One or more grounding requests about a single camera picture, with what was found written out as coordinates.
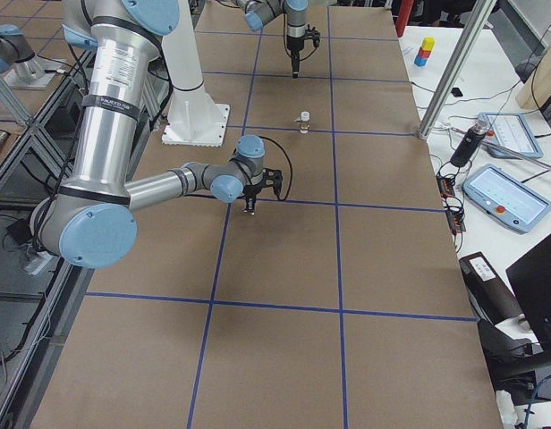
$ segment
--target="robotic arm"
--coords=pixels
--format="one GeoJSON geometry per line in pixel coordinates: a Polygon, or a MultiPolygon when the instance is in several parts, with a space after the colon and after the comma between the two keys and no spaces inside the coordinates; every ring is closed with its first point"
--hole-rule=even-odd
{"type": "Polygon", "coordinates": [[[0,25],[0,73],[13,66],[21,80],[32,81],[45,74],[43,66],[19,28],[0,25]]]}
{"type": "Polygon", "coordinates": [[[232,0],[232,3],[245,12],[246,22],[252,31],[263,29],[285,13],[285,46],[292,59],[292,77],[297,79],[300,74],[300,52],[305,47],[305,41],[312,40],[314,49],[319,47],[319,31],[306,25],[308,0],[232,0]]]}
{"type": "Polygon", "coordinates": [[[80,47],[97,46],[97,56],[72,176],[31,217],[48,251],[74,265],[108,266],[134,244],[132,211],[199,189],[226,203],[242,192],[255,200],[263,187],[276,190],[277,181],[266,184],[263,141],[256,136],[243,136],[226,165],[189,163],[125,183],[148,63],[161,55],[161,37],[178,22],[177,0],[64,0],[64,11],[66,37],[80,47]]]}

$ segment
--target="white desk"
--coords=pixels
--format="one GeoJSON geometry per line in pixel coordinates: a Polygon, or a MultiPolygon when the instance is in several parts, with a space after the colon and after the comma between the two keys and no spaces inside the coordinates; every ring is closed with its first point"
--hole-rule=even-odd
{"type": "MultiPolygon", "coordinates": [[[[460,29],[407,28],[404,36],[400,39],[400,44],[410,80],[422,87],[436,89],[460,34],[460,29]],[[417,67],[413,62],[424,37],[435,38],[436,44],[427,65],[417,67]]],[[[492,97],[501,91],[509,89],[518,80],[518,76],[492,31],[483,30],[458,80],[454,84],[461,89],[463,97],[455,98],[449,96],[446,101],[449,105],[446,105],[443,109],[436,127],[444,127],[445,123],[449,122],[450,117],[452,126],[461,130],[467,130],[474,121],[453,118],[452,115],[476,117],[480,112],[498,112],[504,103],[503,113],[523,112],[515,101],[516,95],[522,88],[521,82],[514,88],[510,96],[506,92],[490,100],[461,101],[450,105],[459,100],[492,97]]],[[[425,109],[421,107],[428,106],[432,93],[413,86],[413,94],[419,114],[422,116],[425,113],[425,109]]],[[[526,119],[535,135],[551,132],[540,112],[527,114],[526,119]]],[[[451,133],[451,135],[453,146],[456,147],[462,136],[454,133],[451,133]]],[[[454,151],[449,143],[449,134],[445,130],[435,130],[431,132],[428,138],[430,153],[439,156],[443,162],[448,161],[454,151]]],[[[539,139],[538,143],[544,151],[544,157],[541,161],[551,164],[551,137],[539,139]]],[[[525,161],[493,158],[484,149],[481,149],[473,159],[470,172],[476,172],[480,167],[488,163],[502,168],[518,180],[524,180],[542,171],[537,166],[525,161]]],[[[433,160],[433,166],[435,170],[438,169],[439,163],[436,159],[433,160]]],[[[449,168],[448,171],[446,169],[443,170],[443,172],[454,171],[453,167],[449,168]]],[[[482,210],[475,207],[470,201],[464,199],[463,194],[460,192],[460,184],[463,180],[464,175],[462,174],[457,178],[458,186],[455,187],[458,196],[464,200],[465,225],[467,230],[463,234],[463,244],[458,256],[462,257],[477,251],[483,252],[500,277],[508,284],[505,269],[551,232],[551,212],[530,233],[518,234],[506,229],[482,210]]],[[[551,172],[529,181],[527,185],[551,201],[551,172]]],[[[512,328],[508,333],[513,337],[521,336],[519,332],[516,332],[512,328]]],[[[537,414],[530,417],[529,428],[540,428],[545,425],[551,425],[551,403],[539,404],[533,406],[532,409],[537,414]]],[[[523,421],[523,407],[518,407],[517,411],[520,420],[523,421]]]]}

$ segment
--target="computer monitor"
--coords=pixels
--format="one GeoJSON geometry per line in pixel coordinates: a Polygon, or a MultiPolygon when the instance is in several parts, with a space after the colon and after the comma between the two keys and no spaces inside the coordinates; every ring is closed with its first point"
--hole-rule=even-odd
{"type": "Polygon", "coordinates": [[[544,350],[530,357],[526,364],[551,365],[551,234],[512,264],[506,274],[544,350]]]}

